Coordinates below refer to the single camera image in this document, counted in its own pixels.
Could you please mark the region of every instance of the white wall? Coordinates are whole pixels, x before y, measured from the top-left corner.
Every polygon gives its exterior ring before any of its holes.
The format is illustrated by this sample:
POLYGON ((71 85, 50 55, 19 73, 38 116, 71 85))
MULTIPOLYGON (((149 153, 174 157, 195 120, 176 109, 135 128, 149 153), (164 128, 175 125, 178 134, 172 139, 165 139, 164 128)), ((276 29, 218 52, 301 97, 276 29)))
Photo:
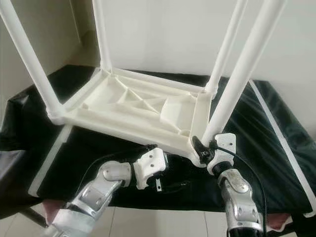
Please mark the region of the white wall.
MULTIPOLYGON (((113 63, 123 68, 209 74, 233 0, 105 0, 113 63)), ((262 0, 250 0, 225 75, 230 75, 262 0)), ((289 0, 255 78, 296 80, 313 72, 316 1, 289 0)))
MULTIPOLYGON (((68 0, 13 0, 15 10, 46 74, 64 66, 80 40, 68 0)), ((15 46, 0 20, 1 115, 7 99, 32 84, 15 46)))
POLYGON ((80 36, 87 31, 95 30, 92 0, 70 0, 74 8, 80 36))

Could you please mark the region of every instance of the black cloth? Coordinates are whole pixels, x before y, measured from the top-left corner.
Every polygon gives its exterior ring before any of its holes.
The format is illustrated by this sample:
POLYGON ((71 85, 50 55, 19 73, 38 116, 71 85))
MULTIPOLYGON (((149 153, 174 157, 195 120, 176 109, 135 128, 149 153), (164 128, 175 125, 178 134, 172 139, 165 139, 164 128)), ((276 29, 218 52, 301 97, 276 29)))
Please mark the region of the black cloth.
MULTIPOLYGON (((61 103, 67 101, 90 78, 94 68, 65 66, 49 76, 61 103)), ((150 73, 166 79, 204 86, 208 76, 150 73)), ((228 79, 222 78, 219 91, 212 102, 211 113, 222 94, 228 79)), ((256 81, 277 124, 288 141, 311 188, 316 190, 316 146, 281 98, 265 81, 256 81)), ((33 178, 62 126, 53 125, 47 118, 45 106, 34 86, 22 91, 8 101, 0 134, 0 151, 24 150, 14 167, 19 172, 10 172, 5 191, 0 193, 0 218, 13 214, 18 207, 36 204, 41 198, 71 200, 87 172, 82 184, 95 176, 98 166, 107 160, 131 161, 147 150, 146 146, 125 141, 109 135, 74 127, 67 143, 62 145, 44 182, 39 189, 40 198, 27 195, 33 178), (12 194, 19 194, 12 200, 12 194)), ((267 195, 268 212, 306 213, 310 203, 295 176, 295 173, 275 135, 268 118, 262 110, 254 91, 247 85, 225 132, 237 136, 237 153, 251 164, 259 175, 267 195)), ((169 155, 168 172, 161 177, 163 192, 154 188, 137 190, 121 188, 115 192, 111 205, 147 209, 224 211, 224 204, 216 180, 205 169, 200 169, 186 159, 169 155)), ((254 191, 254 200, 262 208, 259 186, 254 176, 235 159, 236 167, 248 180, 254 191)))
POLYGON ((303 215, 292 215, 293 226, 297 237, 316 236, 316 216, 306 218, 303 215))

